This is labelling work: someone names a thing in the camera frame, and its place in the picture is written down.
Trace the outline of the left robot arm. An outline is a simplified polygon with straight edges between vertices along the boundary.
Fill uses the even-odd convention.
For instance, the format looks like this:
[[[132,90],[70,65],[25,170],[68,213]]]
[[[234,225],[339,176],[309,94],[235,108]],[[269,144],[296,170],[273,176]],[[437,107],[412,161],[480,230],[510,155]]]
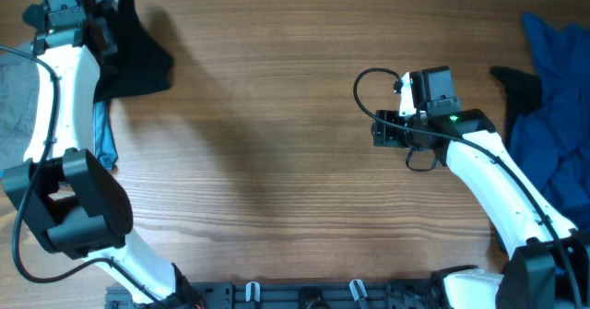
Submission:
[[[39,71],[37,114],[20,165],[4,172],[16,209],[12,257],[28,228],[41,247],[97,266],[135,308],[202,308],[204,298],[135,231],[130,200],[100,161],[100,103],[170,87],[172,57],[148,34],[135,0],[42,0],[23,18],[36,30],[25,58]]]

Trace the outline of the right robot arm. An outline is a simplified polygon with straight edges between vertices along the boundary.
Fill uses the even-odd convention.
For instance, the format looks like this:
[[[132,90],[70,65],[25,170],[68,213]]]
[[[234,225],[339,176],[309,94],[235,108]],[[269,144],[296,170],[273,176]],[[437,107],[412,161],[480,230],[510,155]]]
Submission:
[[[501,273],[479,267],[440,272],[433,305],[445,308],[586,308],[589,237],[555,209],[507,152],[479,109],[463,110],[451,71],[439,66],[394,75],[396,111],[372,113],[376,147],[430,150],[483,207],[509,261]]]

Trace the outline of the black shorts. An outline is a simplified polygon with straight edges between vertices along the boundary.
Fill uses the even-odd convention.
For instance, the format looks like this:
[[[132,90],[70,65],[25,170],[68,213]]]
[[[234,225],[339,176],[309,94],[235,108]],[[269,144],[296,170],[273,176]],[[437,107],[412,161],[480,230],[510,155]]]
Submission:
[[[23,21],[36,30],[36,55],[70,45],[85,45],[85,22],[105,18],[118,48],[103,63],[94,101],[147,95],[169,89],[173,58],[144,29],[135,0],[42,0],[29,6]]]

